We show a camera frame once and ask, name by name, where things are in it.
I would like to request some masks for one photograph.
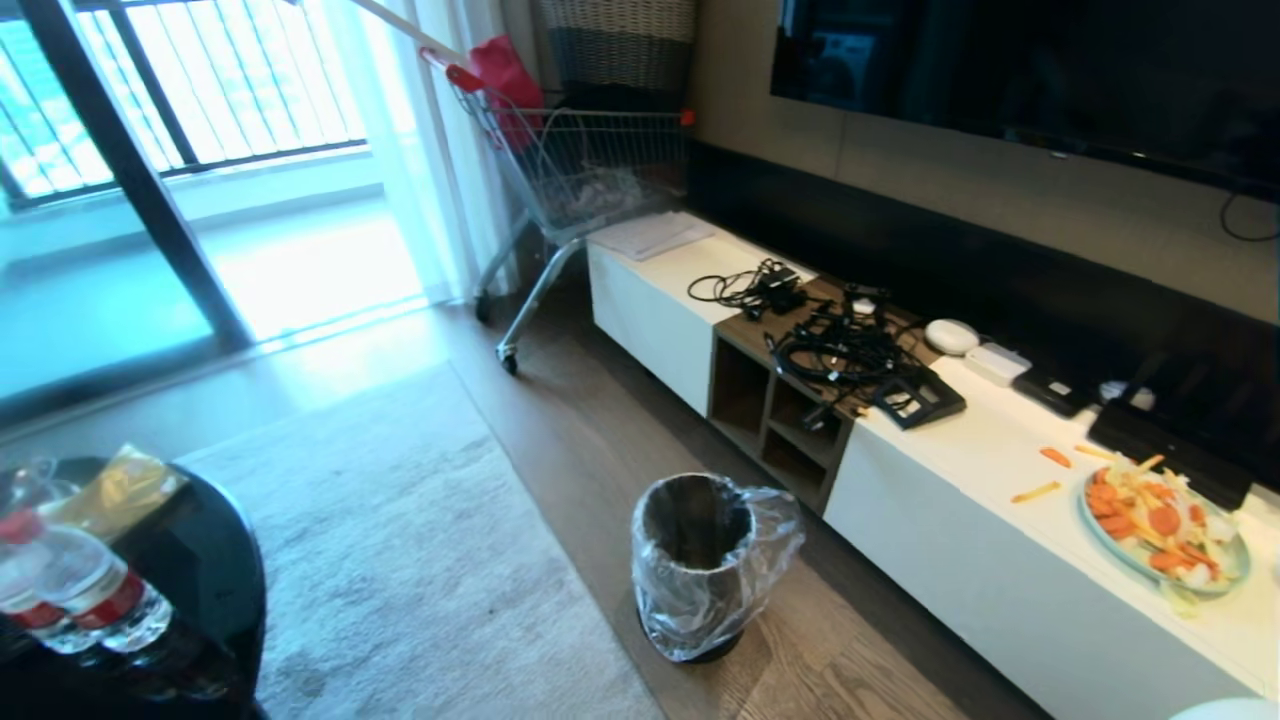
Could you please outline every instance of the black round table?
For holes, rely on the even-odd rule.
[[[100,457],[63,460],[58,475],[90,483]],[[243,510],[227,492],[180,466],[189,482],[111,547],[173,603],[178,614],[236,659],[252,698],[266,629],[262,556]],[[8,474],[0,474],[6,482]],[[68,688],[61,659],[35,646],[0,664],[5,717],[253,717],[251,700],[148,703],[110,688]]]

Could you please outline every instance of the curtain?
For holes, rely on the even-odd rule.
[[[462,53],[504,32],[499,0],[379,0]],[[470,297],[522,210],[492,150],[416,44],[349,0],[323,0],[388,204],[428,301]],[[508,266],[490,292],[513,290]]]

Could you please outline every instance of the balcony railing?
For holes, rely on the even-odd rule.
[[[324,13],[305,4],[77,0],[76,9],[161,176],[365,142]],[[0,184],[13,209],[114,184],[31,28],[4,0]]]

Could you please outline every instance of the wooden floor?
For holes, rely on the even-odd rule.
[[[502,325],[511,307],[499,307]],[[255,360],[10,443],[109,452],[124,439],[178,456],[239,432],[449,363],[502,442],[654,697],[671,717],[1047,717],[818,518],[737,648],[704,666],[666,661],[641,634],[630,583],[631,510],[687,470],[769,479],[590,322],[584,283],[558,288],[521,343],[435,307]],[[1051,648],[1041,648],[1051,652]]]

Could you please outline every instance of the plate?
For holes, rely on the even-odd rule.
[[[1220,597],[1234,591],[1236,587],[1240,585],[1240,583],[1243,583],[1249,577],[1249,571],[1252,570],[1252,564],[1249,561],[1249,548],[1247,544],[1244,544],[1244,538],[1239,533],[1236,533],[1235,537],[1231,538],[1231,542],[1226,543],[1226,546],[1224,546],[1222,548],[1226,553],[1235,557],[1236,568],[1240,569],[1240,575],[1234,580],[1231,580],[1231,583],[1226,587],[1197,589],[1188,587],[1181,580],[1176,580],[1164,573],[1157,571],[1151,565],[1147,565],[1147,559],[1151,557],[1151,551],[1146,550],[1146,546],[1142,546],[1143,550],[1135,550],[1133,552],[1125,550],[1124,547],[1120,546],[1120,543],[1111,539],[1111,536],[1108,536],[1107,532],[1102,529],[1102,525],[1098,524],[1098,520],[1097,518],[1093,516],[1093,512],[1089,512],[1089,503],[1085,500],[1085,492],[1089,489],[1089,483],[1092,482],[1092,479],[1093,475],[1091,473],[1089,477],[1087,477],[1084,482],[1080,483],[1080,493],[1079,497],[1076,498],[1078,500],[1076,505],[1080,509],[1080,518],[1084,520],[1084,527],[1093,530],[1093,536],[1098,538],[1098,542],[1101,542],[1103,547],[1111,551],[1111,553],[1115,555],[1121,562],[1124,562],[1133,570],[1137,570],[1140,575],[1146,577],[1151,582],[1156,583],[1157,587],[1160,585],[1160,583],[1170,583],[1175,587],[1179,587],[1181,589],[1185,589],[1188,592],[1196,593],[1202,597]],[[1221,518],[1228,518],[1228,514],[1224,512],[1219,506],[1213,505],[1212,502],[1204,500],[1198,495],[1196,497],[1201,502],[1203,502],[1206,512],[1219,515]]]

